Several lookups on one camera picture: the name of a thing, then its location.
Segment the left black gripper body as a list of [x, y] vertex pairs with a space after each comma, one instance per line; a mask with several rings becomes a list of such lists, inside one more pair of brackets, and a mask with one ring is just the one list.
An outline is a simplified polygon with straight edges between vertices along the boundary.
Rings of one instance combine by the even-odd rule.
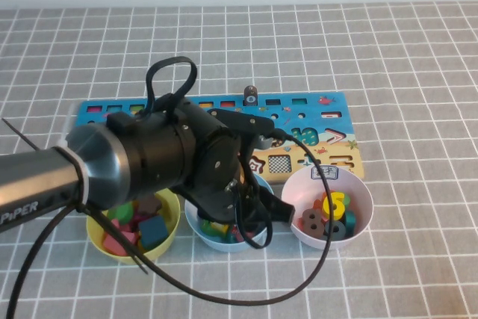
[[221, 205], [243, 206], [243, 215], [254, 210], [252, 180], [246, 177], [239, 159], [240, 139], [220, 135], [201, 148], [195, 160], [192, 178], [186, 185], [186, 199], [209, 213]]

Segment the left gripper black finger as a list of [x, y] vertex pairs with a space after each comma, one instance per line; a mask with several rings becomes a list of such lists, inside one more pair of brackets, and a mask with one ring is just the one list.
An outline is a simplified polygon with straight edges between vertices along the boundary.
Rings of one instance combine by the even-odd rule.
[[295, 215], [293, 205], [283, 202], [265, 187], [260, 187], [260, 201], [273, 222], [291, 225]]
[[235, 223], [235, 207], [232, 204], [221, 205], [219, 210], [212, 214], [201, 206], [196, 208], [199, 228], [202, 231], [212, 231], [212, 223], [221, 226], [231, 226]]

